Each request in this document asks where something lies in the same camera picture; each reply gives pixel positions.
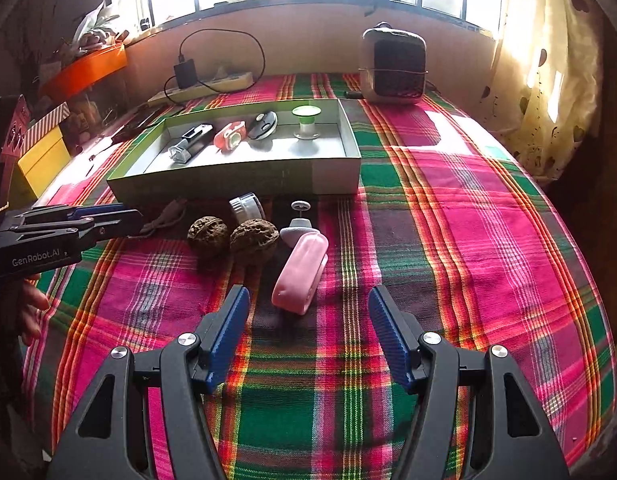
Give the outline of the person left hand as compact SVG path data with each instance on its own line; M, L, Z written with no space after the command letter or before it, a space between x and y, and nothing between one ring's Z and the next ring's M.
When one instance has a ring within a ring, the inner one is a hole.
M27 347L40 338L39 319L50 308L47 296L36 287L41 277L40 273L33 274L14 285L17 332Z

